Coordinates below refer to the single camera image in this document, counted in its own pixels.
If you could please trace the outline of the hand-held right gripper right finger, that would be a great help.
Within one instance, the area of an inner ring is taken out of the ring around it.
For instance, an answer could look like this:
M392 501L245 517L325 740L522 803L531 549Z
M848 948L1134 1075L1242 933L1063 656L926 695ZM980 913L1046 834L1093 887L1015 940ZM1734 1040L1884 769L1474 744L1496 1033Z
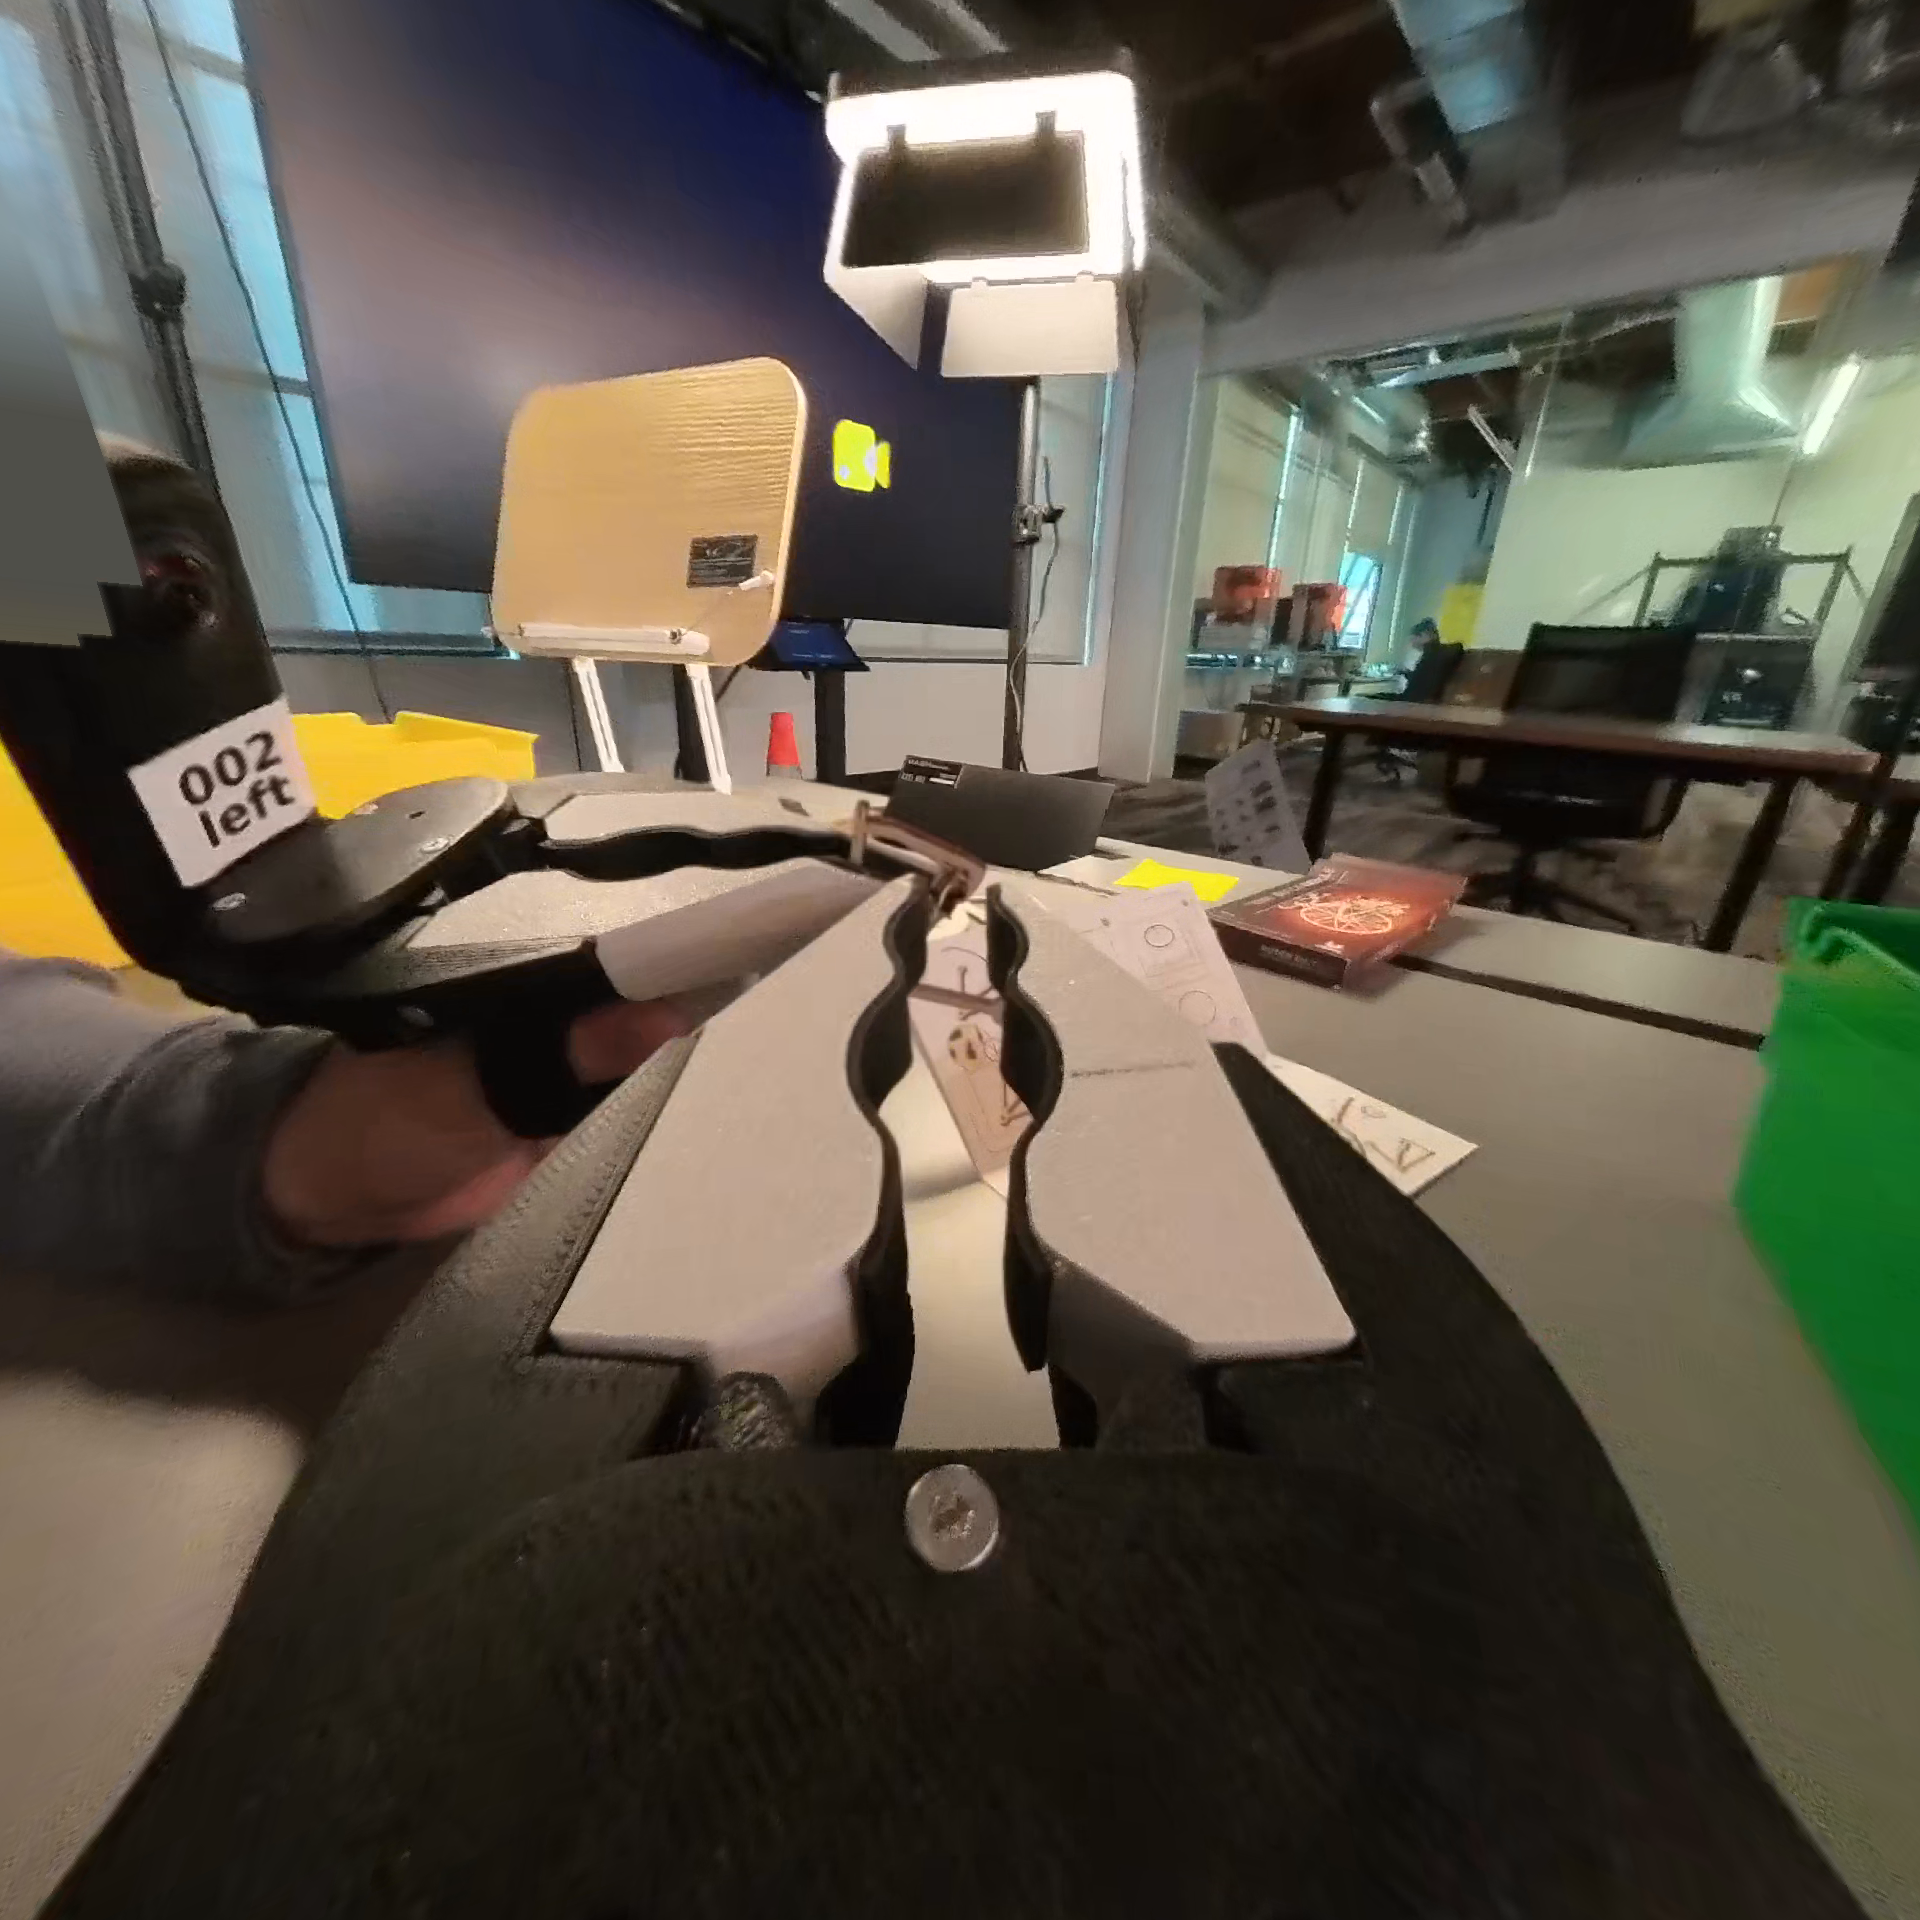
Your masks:
M1064 1450L1131 1405L1210 1431L1219 1376L1343 1361L1355 1325L1285 1187L1260 1114L1283 1083L1205 1040L1055 921L987 892L999 1065L1028 1111L1011 1170L1004 1301Z

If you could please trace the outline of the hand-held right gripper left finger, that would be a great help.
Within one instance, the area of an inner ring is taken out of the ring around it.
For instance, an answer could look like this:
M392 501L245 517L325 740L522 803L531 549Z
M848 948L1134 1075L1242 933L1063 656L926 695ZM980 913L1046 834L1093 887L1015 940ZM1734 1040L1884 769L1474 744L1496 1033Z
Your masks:
M922 885L899 879L704 1024L555 1313L560 1353L767 1376L826 1443L899 1441L915 1315L880 1104L919 976Z

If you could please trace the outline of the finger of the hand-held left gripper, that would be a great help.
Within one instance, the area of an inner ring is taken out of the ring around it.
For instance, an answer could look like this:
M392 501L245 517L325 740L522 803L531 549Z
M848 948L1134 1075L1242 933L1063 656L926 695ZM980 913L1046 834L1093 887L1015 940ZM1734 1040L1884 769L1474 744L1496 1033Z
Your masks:
M695 1026L902 879L799 856L766 869L645 880L523 874L442 909L412 956L560 944L582 965L494 967L472 987L410 1001L410 1026Z
M848 829L776 800L711 788L516 786L522 842L540 874L653 880L683 871L752 874L796 858L866 875Z

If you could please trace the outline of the wooden triangular frame part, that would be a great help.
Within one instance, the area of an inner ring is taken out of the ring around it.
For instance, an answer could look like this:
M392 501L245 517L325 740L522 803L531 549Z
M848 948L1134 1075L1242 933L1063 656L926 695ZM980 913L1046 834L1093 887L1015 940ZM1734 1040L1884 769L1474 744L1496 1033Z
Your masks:
M846 827L848 864L866 875L912 879L927 900L935 923L966 907L987 883L987 864L944 840L899 824L871 800L856 800Z

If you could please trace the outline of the person's left forearm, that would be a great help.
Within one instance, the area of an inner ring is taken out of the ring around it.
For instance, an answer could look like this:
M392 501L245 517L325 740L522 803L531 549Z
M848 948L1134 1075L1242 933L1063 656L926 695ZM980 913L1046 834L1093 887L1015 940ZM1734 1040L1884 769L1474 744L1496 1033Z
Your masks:
M327 1056L302 1029L172 1019L104 971L6 952L4 1280L248 1306L343 1285L373 1255L300 1241L262 1176Z

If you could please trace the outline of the dark red model kit box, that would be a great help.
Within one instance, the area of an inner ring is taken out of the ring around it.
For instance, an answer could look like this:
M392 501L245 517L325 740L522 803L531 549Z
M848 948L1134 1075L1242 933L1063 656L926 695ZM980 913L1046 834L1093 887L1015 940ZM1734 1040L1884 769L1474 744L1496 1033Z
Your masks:
M1470 885L1458 871L1330 856L1207 919L1234 965L1343 989L1420 948Z

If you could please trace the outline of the person's left hand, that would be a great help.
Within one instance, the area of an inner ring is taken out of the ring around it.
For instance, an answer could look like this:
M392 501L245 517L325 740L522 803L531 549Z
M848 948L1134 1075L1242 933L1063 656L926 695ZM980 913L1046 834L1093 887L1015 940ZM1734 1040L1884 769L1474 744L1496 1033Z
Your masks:
M469 1040L333 1040L271 1123L260 1199L304 1247L444 1241L495 1216L558 1144L503 1125Z

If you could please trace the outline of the yellow plastic bin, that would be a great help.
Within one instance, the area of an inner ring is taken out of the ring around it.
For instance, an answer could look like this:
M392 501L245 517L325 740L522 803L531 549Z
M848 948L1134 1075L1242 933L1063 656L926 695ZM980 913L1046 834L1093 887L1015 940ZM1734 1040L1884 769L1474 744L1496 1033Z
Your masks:
M388 725L346 711L300 714L294 735L327 819L343 819L412 785L448 777L522 783L536 775L534 732L434 714L400 711ZM108 971L133 967L10 753L2 753L2 946Z

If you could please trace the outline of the white instruction booklet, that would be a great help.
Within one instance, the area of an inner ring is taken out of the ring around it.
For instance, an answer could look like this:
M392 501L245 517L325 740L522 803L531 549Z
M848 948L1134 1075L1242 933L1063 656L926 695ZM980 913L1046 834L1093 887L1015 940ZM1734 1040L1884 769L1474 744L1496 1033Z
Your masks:
M1191 887L1116 896L1043 895L1043 906L1205 1040L1248 1047L1400 1193L1421 1193L1477 1153L1462 1137L1270 1051ZM936 925L909 1019L974 1176L1005 1195L1028 1111L1000 1073L1000 996L991 986L987 935L987 906L980 900Z

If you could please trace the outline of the black folded card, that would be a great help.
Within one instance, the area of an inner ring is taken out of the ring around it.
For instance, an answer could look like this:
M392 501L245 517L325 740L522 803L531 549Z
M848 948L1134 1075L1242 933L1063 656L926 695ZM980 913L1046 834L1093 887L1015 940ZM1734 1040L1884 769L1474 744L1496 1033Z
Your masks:
M1116 783L908 756L887 817L991 869L1043 874L1094 851Z

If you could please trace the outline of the white printed leaflet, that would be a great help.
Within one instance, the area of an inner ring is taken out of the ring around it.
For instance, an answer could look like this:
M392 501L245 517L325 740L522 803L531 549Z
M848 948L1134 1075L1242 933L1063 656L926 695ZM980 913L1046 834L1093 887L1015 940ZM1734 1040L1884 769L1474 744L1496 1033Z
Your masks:
M1307 874L1311 856L1283 775L1280 747L1261 737L1221 759L1202 780L1212 851L1268 874Z

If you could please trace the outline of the green plastic bin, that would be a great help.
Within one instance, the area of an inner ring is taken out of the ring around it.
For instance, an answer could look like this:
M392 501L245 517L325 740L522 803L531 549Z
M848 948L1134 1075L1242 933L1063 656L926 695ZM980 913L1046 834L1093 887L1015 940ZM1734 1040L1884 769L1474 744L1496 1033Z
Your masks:
M1743 1234L1918 1513L1918 914L1794 898Z

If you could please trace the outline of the black office chair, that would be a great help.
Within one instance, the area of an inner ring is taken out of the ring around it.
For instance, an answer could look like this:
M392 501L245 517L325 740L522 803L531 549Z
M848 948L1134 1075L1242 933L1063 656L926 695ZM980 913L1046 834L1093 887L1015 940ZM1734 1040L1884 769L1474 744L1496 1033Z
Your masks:
M1503 698L1506 714L1667 725L1679 701L1694 636L1678 628L1531 627ZM1611 844L1656 842L1678 819L1690 785L1643 762L1566 747L1470 756L1451 753L1445 803L1467 825L1512 848L1503 871L1477 874L1466 906L1560 921L1566 907L1636 931L1634 919L1544 874L1548 858L1582 852L1610 863Z

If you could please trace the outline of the metal shelving rack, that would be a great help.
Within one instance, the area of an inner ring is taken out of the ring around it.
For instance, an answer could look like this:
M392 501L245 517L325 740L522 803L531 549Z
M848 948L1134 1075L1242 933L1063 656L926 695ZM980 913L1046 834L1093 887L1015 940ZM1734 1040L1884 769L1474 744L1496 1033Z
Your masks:
M1631 625L1692 634L1676 723L1789 732L1842 593L1860 594L1852 547L1797 554L1783 525L1743 525L1706 555L1652 555Z

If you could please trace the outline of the dark monitor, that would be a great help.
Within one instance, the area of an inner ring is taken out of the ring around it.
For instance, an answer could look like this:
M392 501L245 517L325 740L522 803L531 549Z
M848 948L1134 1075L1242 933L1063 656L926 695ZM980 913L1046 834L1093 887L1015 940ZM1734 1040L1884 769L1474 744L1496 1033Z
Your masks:
M1886 683L1918 667L1918 511L1911 495L1866 600L1847 682Z

